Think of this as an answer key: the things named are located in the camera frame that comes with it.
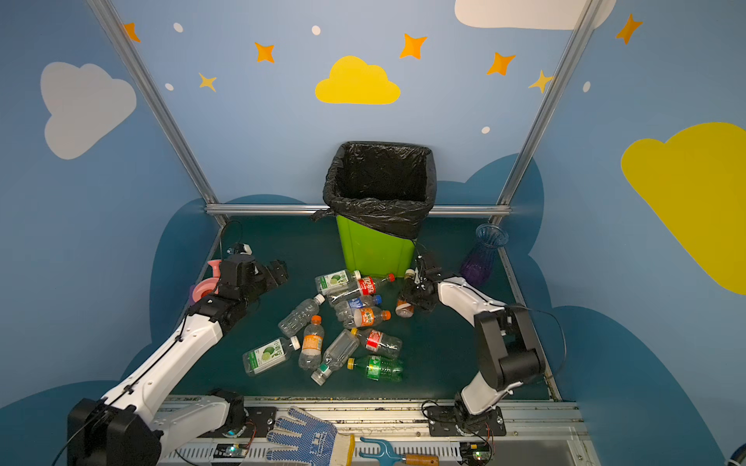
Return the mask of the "brown Nescafe bottle white cap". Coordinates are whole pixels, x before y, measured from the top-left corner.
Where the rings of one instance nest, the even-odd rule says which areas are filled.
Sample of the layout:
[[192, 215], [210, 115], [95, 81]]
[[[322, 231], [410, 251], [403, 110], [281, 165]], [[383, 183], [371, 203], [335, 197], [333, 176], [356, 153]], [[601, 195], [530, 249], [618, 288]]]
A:
[[412, 283], [414, 283], [415, 276], [416, 274], [413, 269], [407, 269], [405, 271], [402, 290], [401, 293], [398, 295], [396, 302], [396, 314], [400, 318], [412, 318], [414, 314], [415, 308], [410, 302], [405, 299], [404, 294], [408, 285], [412, 285]]

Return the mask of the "clear ribbed water bottle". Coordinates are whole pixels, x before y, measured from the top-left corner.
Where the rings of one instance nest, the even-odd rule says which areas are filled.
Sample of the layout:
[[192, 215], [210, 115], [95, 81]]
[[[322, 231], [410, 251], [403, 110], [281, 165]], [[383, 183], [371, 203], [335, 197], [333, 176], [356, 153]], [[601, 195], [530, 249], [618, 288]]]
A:
[[314, 316], [318, 316], [324, 301], [326, 297], [322, 294], [303, 300], [278, 324], [279, 329], [288, 338], [295, 336], [311, 322]]

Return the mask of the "orange red label bottle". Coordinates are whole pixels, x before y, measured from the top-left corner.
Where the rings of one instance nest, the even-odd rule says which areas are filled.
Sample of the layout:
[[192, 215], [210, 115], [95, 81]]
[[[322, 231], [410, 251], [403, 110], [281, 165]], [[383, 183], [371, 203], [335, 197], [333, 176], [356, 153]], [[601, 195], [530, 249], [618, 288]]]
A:
[[382, 310], [378, 307], [365, 307], [354, 309], [351, 316], [344, 318], [343, 325], [345, 328], [365, 328], [378, 325], [392, 318], [390, 311]]

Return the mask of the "large lime label bottle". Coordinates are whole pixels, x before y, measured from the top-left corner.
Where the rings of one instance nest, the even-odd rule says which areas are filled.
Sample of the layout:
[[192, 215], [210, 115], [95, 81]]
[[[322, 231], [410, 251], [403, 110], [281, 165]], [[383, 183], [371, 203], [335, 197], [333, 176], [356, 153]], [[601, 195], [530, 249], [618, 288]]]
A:
[[256, 376], [291, 358], [301, 348], [299, 339], [277, 338], [268, 344], [251, 349], [243, 355], [244, 369], [247, 375]]

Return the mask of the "orange label bottle front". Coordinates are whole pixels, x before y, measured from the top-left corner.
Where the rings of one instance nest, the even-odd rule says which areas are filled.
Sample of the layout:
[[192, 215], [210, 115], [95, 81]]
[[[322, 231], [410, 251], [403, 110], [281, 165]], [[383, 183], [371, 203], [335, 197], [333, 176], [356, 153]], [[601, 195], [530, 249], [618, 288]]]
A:
[[318, 369], [322, 362], [322, 342], [324, 341], [324, 328], [322, 317], [313, 316], [311, 322], [305, 327], [302, 347], [299, 355], [298, 366], [304, 371]]

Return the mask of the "green Sprite bottle yellow cap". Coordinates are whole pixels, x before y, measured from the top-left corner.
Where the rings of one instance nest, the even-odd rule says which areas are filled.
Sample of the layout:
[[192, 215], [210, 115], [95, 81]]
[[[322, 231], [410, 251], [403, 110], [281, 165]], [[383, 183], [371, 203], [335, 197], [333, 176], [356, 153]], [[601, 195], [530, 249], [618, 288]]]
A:
[[374, 382], [398, 383], [403, 380], [404, 369], [401, 361], [378, 355], [349, 358], [347, 369], [360, 372], [367, 380]]

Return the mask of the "clear bottle green label front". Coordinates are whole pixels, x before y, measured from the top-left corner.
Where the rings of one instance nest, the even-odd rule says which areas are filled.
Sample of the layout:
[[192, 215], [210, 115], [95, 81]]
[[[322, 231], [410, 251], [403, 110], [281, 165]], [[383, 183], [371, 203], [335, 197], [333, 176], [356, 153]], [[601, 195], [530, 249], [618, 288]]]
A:
[[319, 368], [311, 375], [311, 379], [323, 386], [330, 375], [345, 366], [359, 347], [357, 328], [344, 329], [328, 347]]

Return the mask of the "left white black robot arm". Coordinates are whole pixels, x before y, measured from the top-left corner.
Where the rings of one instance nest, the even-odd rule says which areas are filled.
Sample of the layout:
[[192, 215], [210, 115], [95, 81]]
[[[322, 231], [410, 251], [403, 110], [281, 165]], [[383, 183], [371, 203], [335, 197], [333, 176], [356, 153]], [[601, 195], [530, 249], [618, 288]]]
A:
[[220, 263], [213, 291], [186, 311], [174, 333], [132, 374], [100, 399], [82, 399], [67, 418], [59, 455], [69, 465], [155, 465], [207, 432], [246, 426], [243, 396], [226, 390], [163, 413], [161, 405], [192, 366], [272, 289], [287, 283], [287, 265], [260, 264], [246, 252]]

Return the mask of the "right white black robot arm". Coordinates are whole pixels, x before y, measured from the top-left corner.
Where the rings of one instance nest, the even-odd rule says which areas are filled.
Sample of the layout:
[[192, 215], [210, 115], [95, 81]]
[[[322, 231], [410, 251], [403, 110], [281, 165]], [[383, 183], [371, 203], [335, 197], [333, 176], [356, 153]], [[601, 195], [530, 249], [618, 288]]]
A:
[[460, 419], [493, 411], [511, 390], [544, 375], [546, 358], [530, 311], [495, 300], [463, 277], [444, 273], [431, 252], [416, 255], [403, 300], [422, 311], [443, 305], [474, 328], [479, 372], [456, 397]]

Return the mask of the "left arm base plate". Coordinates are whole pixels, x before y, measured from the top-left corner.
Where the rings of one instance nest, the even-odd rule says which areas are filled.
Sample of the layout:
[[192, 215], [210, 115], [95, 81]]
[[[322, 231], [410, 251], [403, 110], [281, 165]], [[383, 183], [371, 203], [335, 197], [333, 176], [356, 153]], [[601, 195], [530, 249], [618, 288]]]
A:
[[249, 406], [244, 408], [245, 422], [233, 430], [219, 429], [201, 435], [201, 438], [251, 439], [265, 438], [277, 419], [276, 407]]

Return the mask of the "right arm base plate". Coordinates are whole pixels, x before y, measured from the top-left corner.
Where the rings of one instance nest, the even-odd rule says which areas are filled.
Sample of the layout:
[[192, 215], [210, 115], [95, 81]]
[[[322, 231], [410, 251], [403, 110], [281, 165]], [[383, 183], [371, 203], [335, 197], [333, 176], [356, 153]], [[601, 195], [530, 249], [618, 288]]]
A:
[[438, 405], [427, 400], [421, 405], [431, 437], [503, 437], [507, 434], [505, 420], [499, 408], [471, 415], [466, 407], [458, 404]]

